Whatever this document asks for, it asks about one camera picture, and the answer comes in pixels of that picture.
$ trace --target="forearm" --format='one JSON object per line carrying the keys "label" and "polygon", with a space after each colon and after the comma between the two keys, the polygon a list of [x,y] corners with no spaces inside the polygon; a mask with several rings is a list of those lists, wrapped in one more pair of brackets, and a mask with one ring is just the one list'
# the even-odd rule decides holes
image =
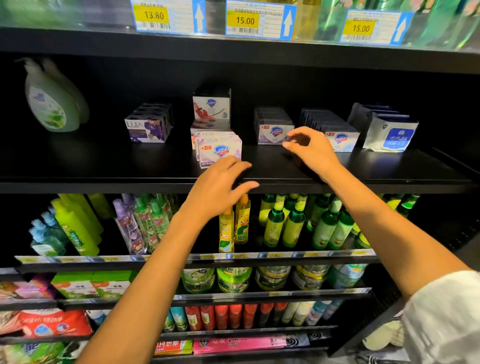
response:
{"label": "forearm", "polygon": [[195,216],[180,209],[78,364],[143,364],[151,360],[185,261],[202,227]]}
{"label": "forearm", "polygon": [[443,245],[394,212],[346,168],[322,174],[408,298],[429,282],[468,267]]}

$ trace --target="barcode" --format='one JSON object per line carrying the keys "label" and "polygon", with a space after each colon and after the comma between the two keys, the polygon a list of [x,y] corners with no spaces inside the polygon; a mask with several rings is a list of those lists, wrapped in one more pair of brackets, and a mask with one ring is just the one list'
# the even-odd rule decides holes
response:
{"label": "barcode", "polygon": [[142,26],[145,30],[170,30],[170,24],[167,23],[142,22]]}
{"label": "barcode", "polygon": [[342,40],[370,40],[372,36],[349,35],[343,36]]}
{"label": "barcode", "polygon": [[246,34],[249,36],[257,36],[258,35],[258,29],[255,28],[243,28],[241,26],[232,26],[229,29],[230,32],[235,33],[235,34]]}

